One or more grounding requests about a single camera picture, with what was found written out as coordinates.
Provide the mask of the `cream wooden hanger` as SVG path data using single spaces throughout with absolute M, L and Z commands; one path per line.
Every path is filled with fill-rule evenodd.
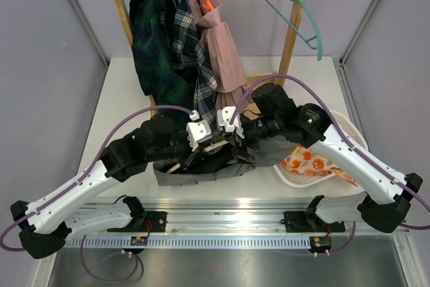
M 210 145 L 210 146 L 205 147 L 202 151 L 203 151 L 203 152 L 205 152 L 205 153 L 209 153 L 210 151 L 213 151 L 213 150 L 215 150 L 215 149 L 218 149 L 218 148 L 220 148 L 220 147 L 222 147 L 222 146 L 224 146 L 224 145 L 227 145 L 227 144 L 228 144 L 228 141 L 226 141 L 226 140 L 222 140 L 222 141 L 216 142 L 216 143 L 214 143 L 214 144 L 212 144 L 212 145 Z M 173 173 L 174 171 L 178 170 L 179 168 L 181 168 L 181 164 L 180 164 L 180 163 L 177 163 L 177 164 L 175 164 L 174 166 L 172 166 L 172 167 L 167 171 L 167 174 L 171 174 L 171 173 Z

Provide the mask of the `grey skirt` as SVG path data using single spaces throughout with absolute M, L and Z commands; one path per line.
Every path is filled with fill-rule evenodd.
M 250 150 L 254 163 L 228 161 L 231 156 L 227 145 L 223 146 L 213 157 L 191 166 L 187 170 L 178 169 L 170 174 L 175 161 L 153 163 L 153 171 L 159 186 L 190 186 L 205 181 L 217 181 L 242 176 L 258 167 L 273 167 L 290 155 L 297 147 L 296 143 L 276 136 L 259 143 L 257 150 Z

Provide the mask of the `floral orange skirt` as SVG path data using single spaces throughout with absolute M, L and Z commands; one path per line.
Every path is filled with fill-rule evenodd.
M 281 171 L 296 175 L 310 176 L 311 183 L 325 178 L 327 176 L 337 176 L 353 186 L 359 184 L 331 160 L 312 149 L 306 149 L 298 145 L 291 154 L 289 154 L 279 164 Z

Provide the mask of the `teal plastic hanger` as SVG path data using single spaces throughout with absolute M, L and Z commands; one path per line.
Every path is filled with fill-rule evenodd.
M 290 17 L 287 18 L 280 9 L 278 9 L 270 0 L 264 0 L 268 6 L 270 6 L 279 17 L 281 17 L 288 25 L 286 39 L 284 42 L 284 49 L 282 52 L 282 62 L 288 63 L 292 57 L 294 51 L 296 39 L 299 38 L 301 41 L 311 50 L 316 52 L 316 59 L 320 61 L 323 57 L 323 42 L 320 34 L 318 24 L 306 4 L 306 0 L 286 0 L 292 3 L 292 10 Z M 312 36 L 305 36 L 299 31 L 300 23 L 303 15 L 305 15 L 313 29 L 314 34 Z

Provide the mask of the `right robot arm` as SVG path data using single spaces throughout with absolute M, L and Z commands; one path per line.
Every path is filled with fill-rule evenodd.
M 249 91 L 260 116 L 248 120 L 239 109 L 226 107 L 218 112 L 218 123 L 227 133 L 250 147 L 262 140 L 282 136 L 326 157 L 363 189 L 351 196 L 317 196 L 308 205 L 305 223 L 319 231 L 327 224 L 362 220 L 373 229 L 392 233 L 403 226 L 423 180 L 416 173 L 404 174 L 361 147 L 334 119 L 323 104 L 297 106 L 283 87 L 266 83 Z

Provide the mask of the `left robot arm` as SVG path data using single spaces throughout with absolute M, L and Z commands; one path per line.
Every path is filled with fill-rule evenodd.
M 110 229 L 139 231 L 146 211 L 137 197 L 125 196 L 112 206 L 89 212 L 80 208 L 98 194 L 145 172 L 150 162 L 191 160 L 214 138 L 205 120 L 189 122 L 181 132 L 175 132 L 173 121 L 164 116 L 143 122 L 126 136 L 103 145 L 90 166 L 47 196 L 11 205 L 11 215 L 20 228 L 19 250 L 42 259 L 74 237 Z

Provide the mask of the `pink pleated skirt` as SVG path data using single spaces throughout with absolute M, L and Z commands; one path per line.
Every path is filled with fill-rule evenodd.
M 200 44 L 209 58 L 216 86 L 216 109 L 236 106 L 248 90 L 247 77 L 238 50 L 226 22 L 221 17 L 218 0 L 189 0 Z

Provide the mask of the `white perforated plastic basket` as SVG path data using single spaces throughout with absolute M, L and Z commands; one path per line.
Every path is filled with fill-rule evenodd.
M 318 179 L 318 180 L 311 183 L 310 176 L 296 175 L 296 174 L 292 174 L 292 173 L 287 173 L 286 171 L 281 171 L 279 164 L 280 163 L 275 165 L 273 168 L 275 169 L 275 171 L 277 172 L 277 174 L 279 175 L 279 177 L 281 178 L 282 181 L 284 181 L 286 184 L 288 184 L 292 187 L 295 187 L 295 188 L 305 188 L 305 187 L 317 184 L 317 183 L 324 181 L 326 179 L 329 179 L 331 177 L 337 177 L 334 175 L 327 176 L 325 178 Z

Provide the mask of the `navy white plaid garment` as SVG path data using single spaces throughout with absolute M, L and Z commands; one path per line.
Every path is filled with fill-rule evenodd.
M 192 88 L 192 108 L 215 128 L 217 81 L 210 59 L 200 44 L 189 0 L 158 1 L 159 19 L 169 43 L 173 69 Z

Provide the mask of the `green navy plaid garment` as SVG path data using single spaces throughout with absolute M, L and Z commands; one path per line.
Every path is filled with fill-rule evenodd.
M 158 106 L 192 110 L 194 91 L 173 68 L 159 10 L 158 0 L 130 0 L 132 53 L 140 87 Z

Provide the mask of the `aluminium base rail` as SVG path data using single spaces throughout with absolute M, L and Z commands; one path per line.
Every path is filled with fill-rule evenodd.
M 335 222 L 308 226 L 301 204 L 234 203 L 150 205 L 148 224 L 134 232 L 102 231 L 67 247 L 125 249 L 312 249 L 322 238 L 352 232 L 373 235 L 364 223 Z

